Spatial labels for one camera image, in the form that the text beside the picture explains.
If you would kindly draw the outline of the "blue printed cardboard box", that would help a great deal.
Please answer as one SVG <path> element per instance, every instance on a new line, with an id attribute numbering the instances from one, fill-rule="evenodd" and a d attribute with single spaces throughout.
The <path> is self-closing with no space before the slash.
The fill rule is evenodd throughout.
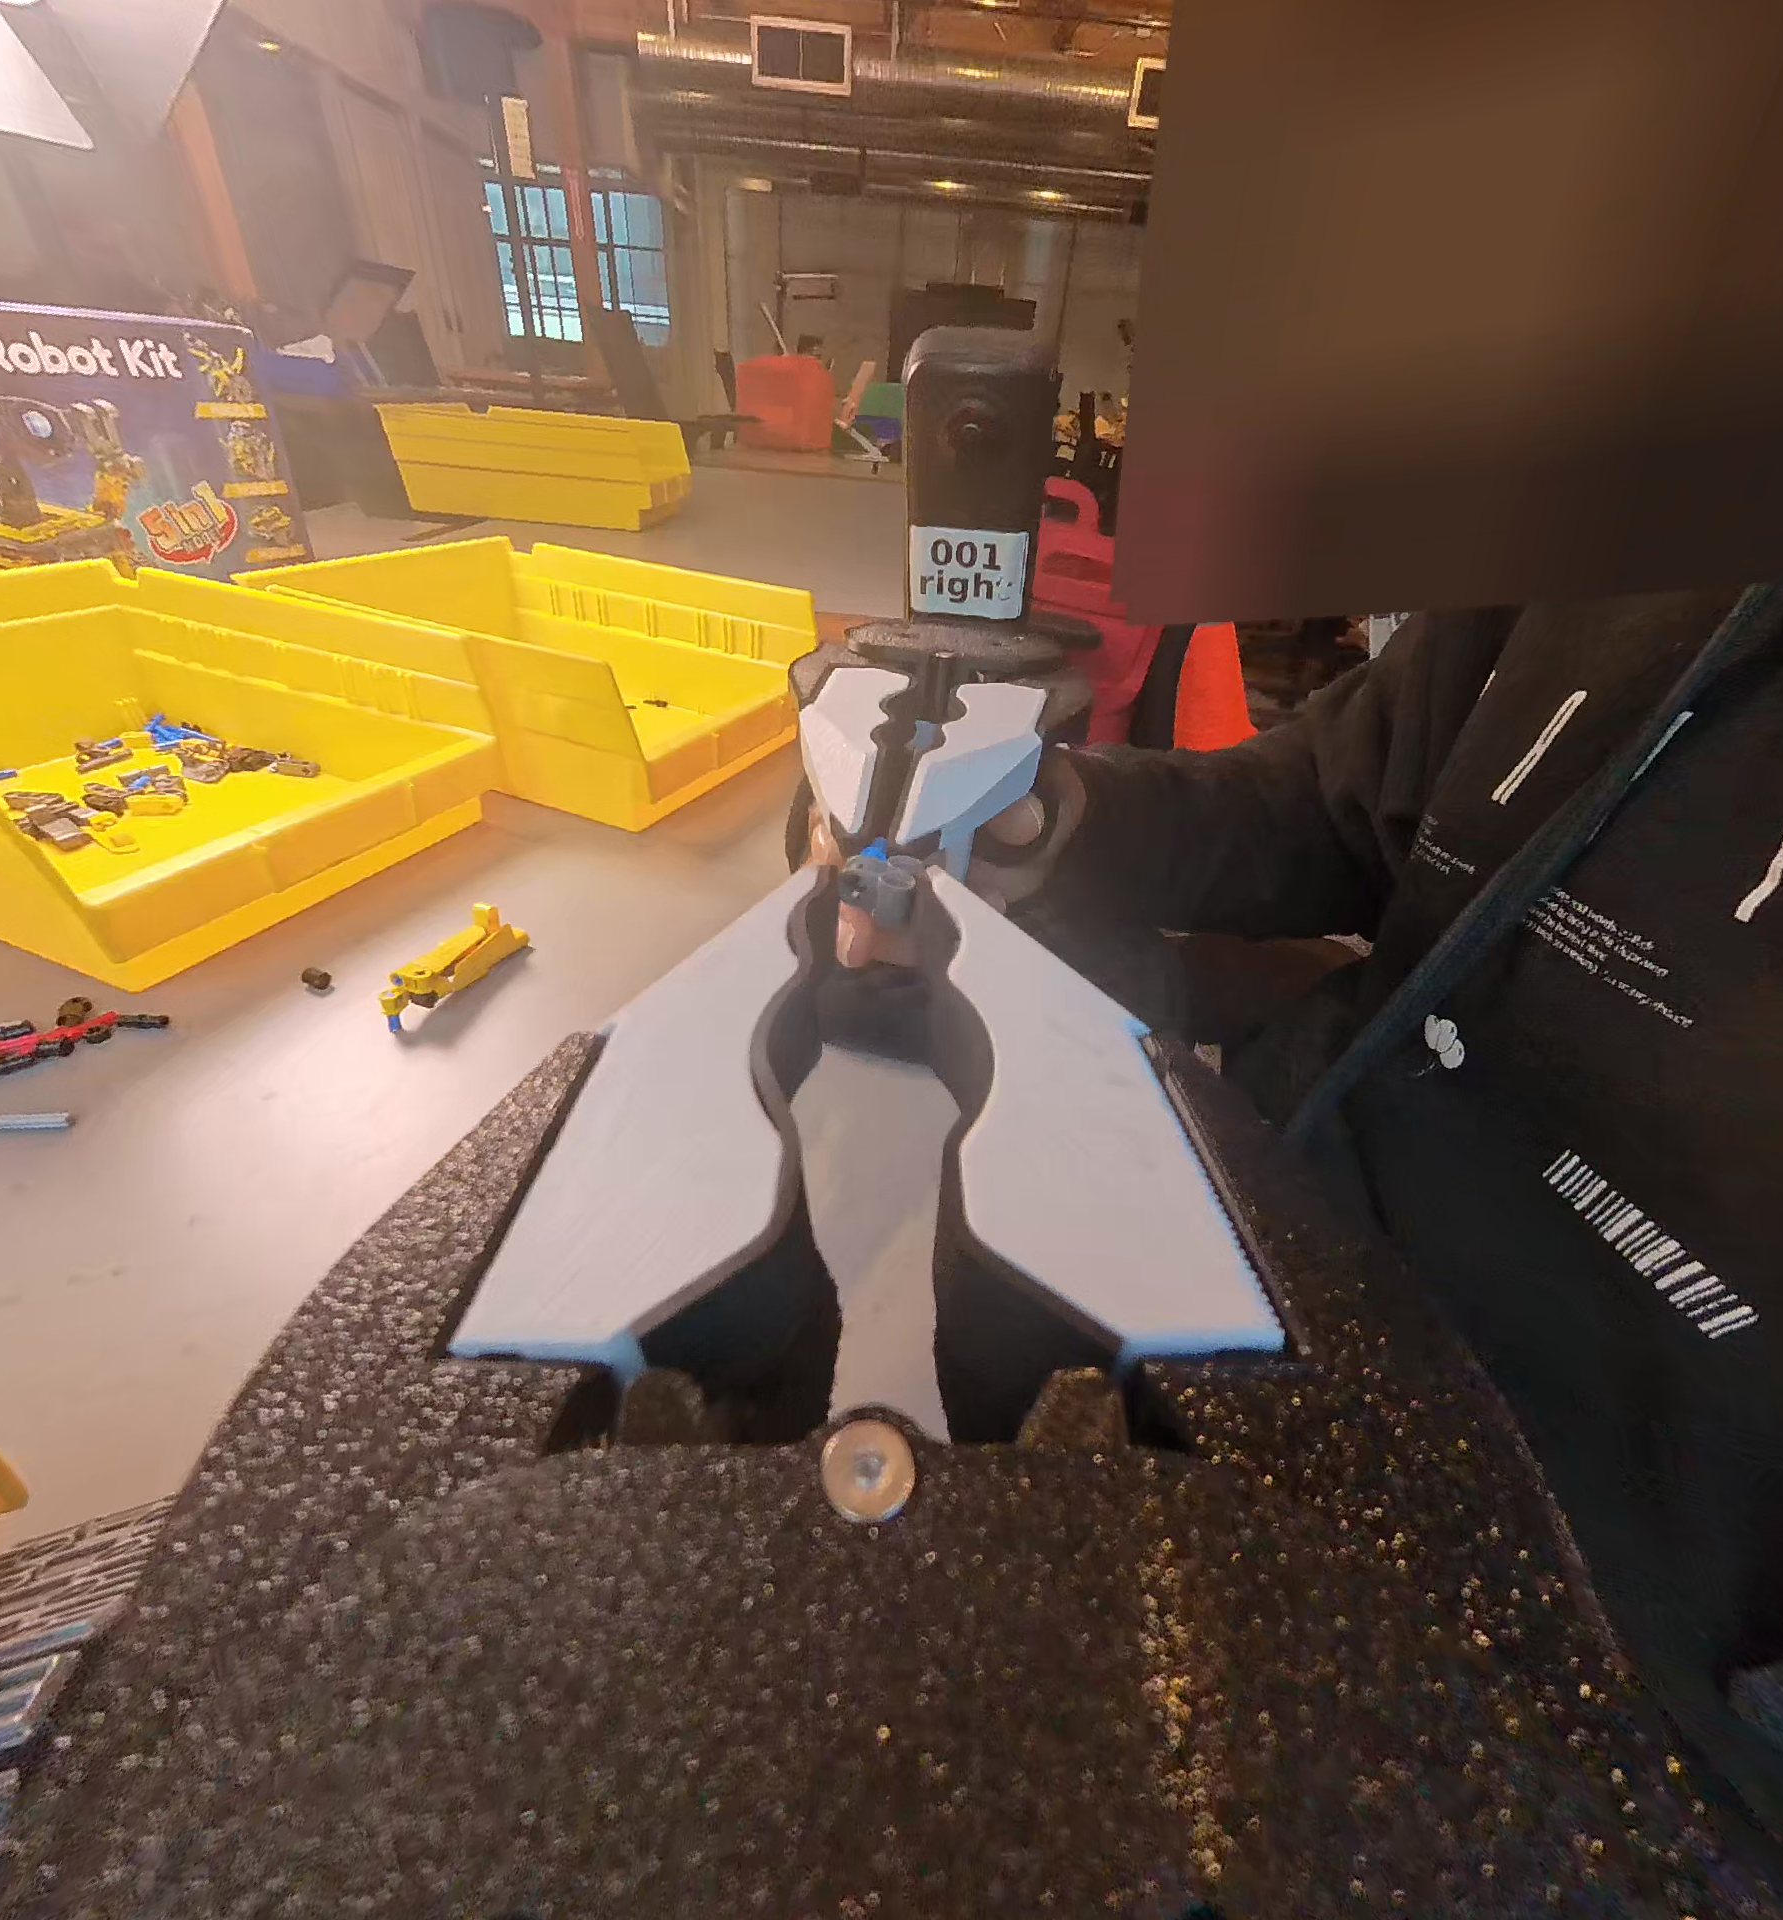
<path id="1" fill-rule="evenodd" d="M 0 303 L 0 570 L 79 559 L 207 580 L 314 559 L 248 329 Z"/>

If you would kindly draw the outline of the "grey desk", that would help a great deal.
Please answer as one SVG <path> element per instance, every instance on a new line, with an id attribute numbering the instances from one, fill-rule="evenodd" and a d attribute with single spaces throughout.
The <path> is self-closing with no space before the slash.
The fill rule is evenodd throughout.
<path id="1" fill-rule="evenodd" d="M 163 1012 L 0 1080 L 0 1454 L 22 1540 L 174 1495 L 296 1306 L 566 1036 L 598 1031 L 788 873 L 769 756 L 630 834 L 490 794 L 481 819 L 140 994 Z M 531 947 L 388 1032 L 381 991 L 471 921 Z M 314 999 L 302 969 L 328 969 Z"/>

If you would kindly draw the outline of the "yellow bins stack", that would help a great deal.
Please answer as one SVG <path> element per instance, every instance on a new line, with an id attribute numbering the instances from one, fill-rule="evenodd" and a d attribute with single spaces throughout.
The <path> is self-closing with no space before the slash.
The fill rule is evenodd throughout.
<path id="1" fill-rule="evenodd" d="M 645 530 L 693 497 L 678 422 L 521 405 L 384 399 L 406 504 L 423 520 Z"/>

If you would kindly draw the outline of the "small grey connector piece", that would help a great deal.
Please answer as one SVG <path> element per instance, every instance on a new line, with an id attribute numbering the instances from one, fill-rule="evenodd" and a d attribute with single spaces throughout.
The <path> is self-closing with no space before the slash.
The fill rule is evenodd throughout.
<path id="1" fill-rule="evenodd" d="M 906 880 L 862 880 L 846 873 L 851 857 L 837 876 L 833 956 L 842 969 L 910 969 L 921 959 L 916 921 L 921 904 L 929 898 L 929 863 L 916 854 L 893 854 L 906 857 Z"/>

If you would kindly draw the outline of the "small yellow block assembly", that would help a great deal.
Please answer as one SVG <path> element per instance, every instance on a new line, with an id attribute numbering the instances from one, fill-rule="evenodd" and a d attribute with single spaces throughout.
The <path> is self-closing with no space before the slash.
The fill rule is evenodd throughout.
<path id="1" fill-rule="evenodd" d="M 531 947 L 493 902 L 476 902 L 471 921 L 388 975 L 381 1012 L 388 1032 L 404 1032 L 406 1010 L 433 1012 L 442 1001 L 481 982 L 493 969 Z"/>

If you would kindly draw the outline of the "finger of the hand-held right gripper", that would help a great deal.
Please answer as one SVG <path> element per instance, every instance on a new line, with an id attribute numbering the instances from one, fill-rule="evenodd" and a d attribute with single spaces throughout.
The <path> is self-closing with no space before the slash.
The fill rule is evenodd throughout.
<path id="1" fill-rule="evenodd" d="M 1021 802 L 1042 765 L 1051 685 L 915 672 L 906 774 L 906 854 L 970 873 L 979 828 Z"/>
<path id="2" fill-rule="evenodd" d="M 856 851 L 899 847 L 897 813 L 910 774 L 909 705 L 909 669 L 856 660 L 833 660 L 801 702 L 798 867 L 813 863 L 813 822 Z"/>

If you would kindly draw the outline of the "red bag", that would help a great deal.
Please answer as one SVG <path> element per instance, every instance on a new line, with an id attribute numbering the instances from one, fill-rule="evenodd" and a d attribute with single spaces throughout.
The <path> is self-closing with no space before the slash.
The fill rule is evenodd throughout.
<path id="1" fill-rule="evenodd" d="M 1042 523 L 1030 577 L 1033 612 L 1077 619 L 1097 641 L 1080 648 L 1080 672 L 1094 692 L 1093 742 L 1131 739 L 1132 713 L 1163 628 L 1132 621 L 1115 591 L 1115 540 L 1100 529 L 1100 508 L 1090 486 L 1051 476 L 1042 494 Z"/>

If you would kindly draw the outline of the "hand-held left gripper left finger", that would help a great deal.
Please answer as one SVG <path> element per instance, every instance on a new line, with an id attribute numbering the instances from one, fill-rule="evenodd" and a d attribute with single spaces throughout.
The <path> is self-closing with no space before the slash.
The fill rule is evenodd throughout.
<path id="1" fill-rule="evenodd" d="M 833 867 L 802 867 L 630 999 L 525 1169 L 454 1357 L 665 1368 L 826 1413 L 842 1305 L 791 1101 L 819 1064 Z"/>

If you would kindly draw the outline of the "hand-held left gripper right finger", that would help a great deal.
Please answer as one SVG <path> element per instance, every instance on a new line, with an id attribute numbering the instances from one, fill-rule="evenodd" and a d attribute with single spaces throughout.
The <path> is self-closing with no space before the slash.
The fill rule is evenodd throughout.
<path id="1" fill-rule="evenodd" d="M 948 1427 L 1021 1427 L 1061 1372 L 1271 1366 L 1288 1330 L 1148 1025 L 953 876 L 921 883 Z"/>

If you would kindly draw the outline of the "large yellow bin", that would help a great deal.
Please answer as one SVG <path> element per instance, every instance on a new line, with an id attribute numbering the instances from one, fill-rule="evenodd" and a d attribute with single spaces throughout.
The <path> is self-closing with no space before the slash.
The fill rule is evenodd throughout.
<path id="1" fill-rule="evenodd" d="M 471 828 L 500 784 L 460 634 L 325 597 L 112 562 L 0 571 L 0 942 L 140 991 Z M 314 761 L 184 775 L 60 847 L 10 794 L 179 774 L 152 720 Z"/>

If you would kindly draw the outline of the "red container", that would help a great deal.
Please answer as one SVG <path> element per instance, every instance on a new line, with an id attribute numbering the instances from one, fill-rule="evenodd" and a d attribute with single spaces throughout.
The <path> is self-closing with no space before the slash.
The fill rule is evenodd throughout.
<path id="1" fill-rule="evenodd" d="M 829 451 L 835 411 L 833 367 L 819 355 L 770 354 L 737 361 L 738 447 Z"/>

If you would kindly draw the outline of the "person's right forearm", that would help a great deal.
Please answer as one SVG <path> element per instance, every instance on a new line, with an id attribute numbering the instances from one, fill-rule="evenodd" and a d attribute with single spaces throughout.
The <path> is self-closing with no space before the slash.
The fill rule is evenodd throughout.
<path id="1" fill-rule="evenodd" d="M 1211 1038 L 1185 945 L 1379 933 L 1519 615 L 1412 612 L 1379 660 L 1227 749 L 1058 749 L 1064 844 L 1026 921 L 1148 1026 Z"/>

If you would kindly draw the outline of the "pile of small building pieces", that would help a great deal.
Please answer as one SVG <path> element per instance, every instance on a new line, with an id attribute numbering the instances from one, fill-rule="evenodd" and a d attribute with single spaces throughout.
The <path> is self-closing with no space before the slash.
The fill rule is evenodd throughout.
<path id="1" fill-rule="evenodd" d="M 108 1044 L 120 1032 L 160 1032 L 174 1026 L 163 1012 L 98 1010 L 88 999 L 60 1004 L 54 1025 L 7 1022 L 0 1025 L 0 1080 L 34 1074 L 76 1052 Z M 71 1111 L 4 1111 L 0 1137 L 61 1137 L 76 1130 Z"/>

